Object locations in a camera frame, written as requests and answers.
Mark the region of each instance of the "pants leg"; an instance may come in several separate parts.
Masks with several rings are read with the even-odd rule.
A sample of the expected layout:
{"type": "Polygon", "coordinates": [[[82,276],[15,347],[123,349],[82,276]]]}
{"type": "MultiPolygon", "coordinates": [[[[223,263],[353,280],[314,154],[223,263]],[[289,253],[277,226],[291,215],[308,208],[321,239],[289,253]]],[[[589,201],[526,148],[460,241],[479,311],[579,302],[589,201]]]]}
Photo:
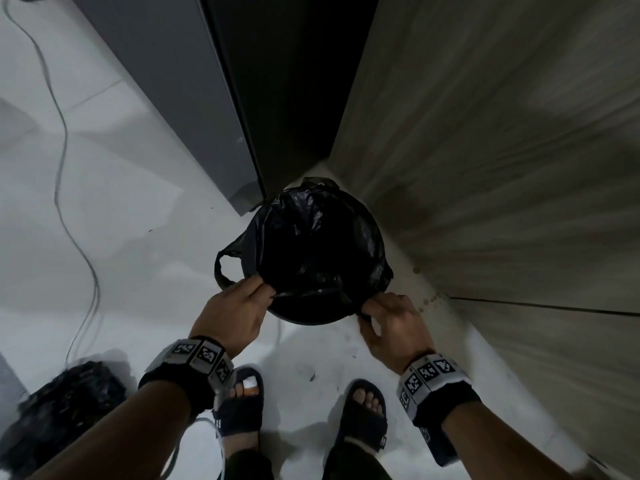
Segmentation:
{"type": "Polygon", "coordinates": [[[334,446],[324,467],[323,480],[391,480],[376,457],[353,443],[334,446]]]}
{"type": "Polygon", "coordinates": [[[256,450],[240,450],[225,462],[225,480],[273,480],[270,460],[256,450]]]}

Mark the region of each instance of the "black garbage bag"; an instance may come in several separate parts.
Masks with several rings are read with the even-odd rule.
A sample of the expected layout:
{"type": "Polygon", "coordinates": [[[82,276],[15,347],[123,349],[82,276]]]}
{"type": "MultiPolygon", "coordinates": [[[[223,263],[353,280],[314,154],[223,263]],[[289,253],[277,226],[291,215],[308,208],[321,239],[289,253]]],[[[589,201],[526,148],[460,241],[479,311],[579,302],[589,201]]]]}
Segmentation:
{"type": "Polygon", "coordinates": [[[305,178],[263,204],[218,253],[215,277],[225,289],[233,282],[222,274],[222,256],[240,258],[245,276],[258,273],[275,288],[272,313],[304,325],[359,314],[393,278],[372,215],[329,178],[305,178]]]}
{"type": "Polygon", "coordinates": [[[67,369],[18,405],[20,418],[0,438],[0,468],[27,478],[125,399],[102,362],[67,369]]]}

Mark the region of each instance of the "sandal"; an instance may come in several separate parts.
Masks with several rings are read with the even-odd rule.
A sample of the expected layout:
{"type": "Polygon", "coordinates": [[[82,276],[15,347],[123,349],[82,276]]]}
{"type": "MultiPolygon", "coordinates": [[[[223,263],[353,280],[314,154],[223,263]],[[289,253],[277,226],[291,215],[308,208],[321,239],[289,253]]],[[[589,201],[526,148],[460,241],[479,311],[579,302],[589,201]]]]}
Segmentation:
{"type": "Polygon", "coordinates": [[[350,436],[358,441],[366,444],[376,453],[384,449],[387,443],[387,405],[385,398],[380,390],[369,381],[364,379],[356,379],[352,382],[347,392],[347,400],[342,409],[342,418],[340,419],[340,429],[335,444],[344,441],[345,436],[350,436]],[[364,389],[366,392],[372,392],[377,398],[378,403],[382,405],[382,416],[379,413],[360,404],[353,398],[353,394],[357,389],[364,389]]]}
{"type": "Polygon", "coordinates": [[[237,435],[254,433],[262,428],[262,408],[264,407],[264,384],[260,372],[252,367],[236,369],[236,384],[254,376],[260,392],[255,395],[235,397],[231,401],[223,401],[217,411],[213,410],[213,418],[220,435],[237,435]]]}

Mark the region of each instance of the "white tile floor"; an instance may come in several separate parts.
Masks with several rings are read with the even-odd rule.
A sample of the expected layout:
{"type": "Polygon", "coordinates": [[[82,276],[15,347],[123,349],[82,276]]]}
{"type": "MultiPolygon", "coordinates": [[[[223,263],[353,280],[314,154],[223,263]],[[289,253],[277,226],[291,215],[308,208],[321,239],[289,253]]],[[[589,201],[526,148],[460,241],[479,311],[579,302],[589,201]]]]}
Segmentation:
{"type": "MultiPolygon", "coordinates": [[[[61,207],[102,286],[100,314],[74,357],[109,360],[133,384],[218,290],[216,253],[250,217],[236,215],[70,0],[10,0],[9,10],[51,68],[70,131],[61,207]]],[[[4,15],[0,60],[0,351],[34,391],[63,368],[92,282],[52,203],[61,124],[31,43],[4,15]]],[[[322,166],[311,173],[328,174],[322,166]]],[[[391,290],[424,308],[439,348],[466,366],[484,402],[562,466],[580,467],[586,455],[386,242],[396,273],[391,290]]],[[[223,265],[239,277],[238,262],[223,265]]],[[[356,377],[375,381],[388,398],[380,458],[393,477],[468,478],[461,464],[436,466],[394,400],[395,378],[369,356],[353,319],[306,328],[268,315],[256,343],[236,359],[249,362],[264,371],[263,444],[284,478],[313,478],[313,470],[320,478],[335,434],[334,405],[356,377]]],[[[212,429],[197,424],[183,439],[172,477],[215,478],[220,464],[212,429]]]]}

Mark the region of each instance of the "person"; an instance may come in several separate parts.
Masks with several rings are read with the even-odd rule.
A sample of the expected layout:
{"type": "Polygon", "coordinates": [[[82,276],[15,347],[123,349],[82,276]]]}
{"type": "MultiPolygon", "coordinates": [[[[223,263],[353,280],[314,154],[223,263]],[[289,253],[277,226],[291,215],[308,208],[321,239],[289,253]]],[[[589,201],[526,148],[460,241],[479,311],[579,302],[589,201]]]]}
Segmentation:
{"type": "MultiPolygon", "coordinates": [[[[228,359],[233,359],[257,338],[274,294],[273,288],[259,276],[246,278],[218,293],[195,321],[189,334],[191,341],[201,344],[201,348],[203,343],[217,344],[226,350],[228,359]]],[[[416,357],[434,356],[433,339],[408,297],[380,293],[368,300],[362,311],[375,318],[381,328],[381,334],[377,335],[370,323],[358,319],[371,354],[399,376],[406,374],[416,357]]],[[[175,350],[188,349],[189,343],[183,340],[175,350]]],[[[201,355],[211,357],[209,349],[201,355]]],[[[178,370],[178,367],[183,366],[169,364],[165,369],[178,370]]],[[[163,366],[154,370],[163,370],[163,366]]],[[[216,370],[227,377],[224,366],[216,366],[216,370]]],[[[200,396],[204,393],[194,395],[191,383],[182,379],[188,374],[179,377],[167,372],[160,376],[153,374],[148,372],[145,377],[149,379],[141,381],[135,394],[46,463],[32,479],[159,478],[176,442],[202,409],[200,396]]],[[[234,384],[229,384],[226,394],[220,393],[224,398],[222,402],[217,401],[214,411],[223,436],[225,478],[272,479],[271,464],[259,451],[262,388],[265,386],[259,373],[252,369],[238,369],[231,377],[234,384]]],[[[454,385],[468,386],[463,382],[454,385]]],[[[444,417],[438,417],[436,421],[473,480],[572,478],[494,415],[475,393],[462,396],[466,399],[457,399],[455,407],[447,407],[446,402],[452,401],[454,396],[449,394],[446,401],[444,395],[439,395],[439,414],[444,417]]],[[[432,410],[437,407],[431,403],[432,410]]],[[[386,425],[385,398],[380,391],[368,381],[354,382],[323,478],[388,479],[375,458],[381,446],[376,442],[386,432],[386,425]]],[[[203,478],[205,475],[199,473],[197,476],[203,478]]]]}

